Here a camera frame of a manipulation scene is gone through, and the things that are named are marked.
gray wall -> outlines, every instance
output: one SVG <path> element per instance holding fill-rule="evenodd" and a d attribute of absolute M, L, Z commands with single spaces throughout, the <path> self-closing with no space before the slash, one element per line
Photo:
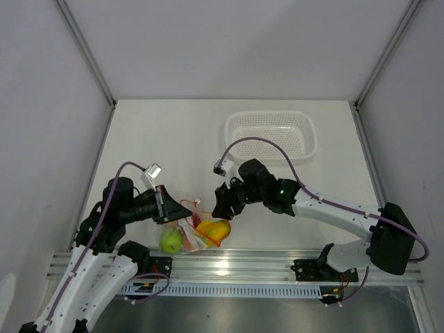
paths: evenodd
<path fill-rule="evenodd" d="M 118 99 L 355 100 L 409 0 L 68 0 Z"/>
<path fill-rule="evenodd" d="M 364 103 L 388 198 L 430 245 L 421 265 L 441 321 L 444 299 L 444 2 L 428 0 Z"/>
<path fill-rule="evenodd" d="M 18 332 L 66 249 L 109 108 L 52 1 L 0 1 L 0 40 L 0 279 L 19 286 L 2 332 Z"/>

metal floor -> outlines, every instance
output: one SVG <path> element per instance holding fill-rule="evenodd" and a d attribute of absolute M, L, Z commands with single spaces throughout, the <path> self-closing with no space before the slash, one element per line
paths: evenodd
<path fill-rule="evenodd" d="M 367 287 L 342 308 L 318 300 L 159 297 L 113 300 L 92 333 L 419 333 L 407 288 Z"/>

green apple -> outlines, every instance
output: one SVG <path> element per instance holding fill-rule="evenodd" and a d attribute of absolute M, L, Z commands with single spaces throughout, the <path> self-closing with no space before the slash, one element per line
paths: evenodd
<path fill-rule="evenodd" d="M 183 235 L 176 228 L 165 228 L 160 235 L 160 248 L 166 253 L 180 251 L 183 243 Z"/>

perforated basket bottom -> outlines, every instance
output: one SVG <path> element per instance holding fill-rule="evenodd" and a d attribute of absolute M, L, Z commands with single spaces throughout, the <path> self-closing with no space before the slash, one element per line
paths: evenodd
<path fill-rule="evenodd" d="M 262 137 L 278 144 L 290 158 L 307 154 L 306 143 L 301 129 L 295 127 L 252 127 L 236 128 L 232 133 L 232 141 L 243 137 Z M 282 154 L 266 142 L 247 141 L 237 144 L 232 149 L 234 157 L 249 160 L 282 160 Z"/>

plastic bag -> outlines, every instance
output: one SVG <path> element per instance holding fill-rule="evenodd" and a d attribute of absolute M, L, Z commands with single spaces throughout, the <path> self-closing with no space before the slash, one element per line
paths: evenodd
<path fill-rule="evenodd" d="M 179 251 L 194 252 L 219 247 L 231 233 L 228 220 L 215 221 L 211 212 L 204 212 L 198 208 L 199 203 L 198 199 L 180 201 L 180 204 L 191 210 L 193 215 L 163 225 L 159 245 L 164 252 L 172 254 Z"/>

